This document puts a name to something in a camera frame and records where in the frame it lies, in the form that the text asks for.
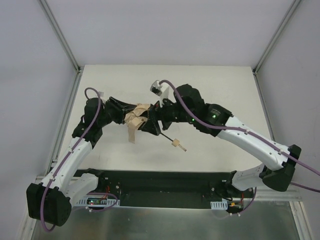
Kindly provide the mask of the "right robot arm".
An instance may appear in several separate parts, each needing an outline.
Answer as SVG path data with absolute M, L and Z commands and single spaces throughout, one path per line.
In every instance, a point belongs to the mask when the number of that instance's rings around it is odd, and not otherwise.
M 159 100 L 148 109 L 148 120 L 139 128 L 141 131 L 158 136 L 172 123 L 188 123 L 201 133 L 238 146 L 261 162 L 247 170 L 232 171 L 218 187 L 224 196 L 230 198 L 261 186 L 287 191 L 295 173 L 295 161 L 301 154 L 300 147 L 282 145 L 256 133 L 221 105 L 204 102 L 200 92 L 189 84 L 174 90 L 175 102 L 169 100 L 169 84 L 163 80 L 155 81 L 150 91 L 159 96 Z

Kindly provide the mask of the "beige folding umbrella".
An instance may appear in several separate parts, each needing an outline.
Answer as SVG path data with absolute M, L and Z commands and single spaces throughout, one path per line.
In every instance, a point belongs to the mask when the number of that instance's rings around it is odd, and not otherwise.
M 140 127 L 143 123 L 145 123 L 148 120 L 148 117 L 150 115 L 154 115 L 154 112 L 152 110 L 152 104 L 141 104 L 139 103 L 137 107 L 132 110 L 131 112 L 128 112 L 124 117 L 124 122 L 127 125 L 128 129 L 128 141 L 130 143 L 135 143 L 136 141 L 136 131 L 140 130 Z M 174 147 L 179 147 L 184 152 L 187 150 L 180 144 L 180 141 L 178 139 L 171 139 L 167 135 L 165 135 L 162 130 L 160 135 L 164 136 L 168 140 L 170 140 L 171 145 Z

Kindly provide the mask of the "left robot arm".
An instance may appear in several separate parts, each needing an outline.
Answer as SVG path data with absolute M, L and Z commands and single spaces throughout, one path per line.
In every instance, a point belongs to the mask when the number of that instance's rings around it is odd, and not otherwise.
M 65 153 L 40 183 L 32 183 L 26 190 L 30 218 L 59 227 L 66 223 L 72 208 L 102 181 L 101 172 L 89 170 L 71 183 L 74 174 L 101 138 L 103 127 L 111 122 L 123 124 L 126 114 L 135 107 L 113 97 L 86 101 Z

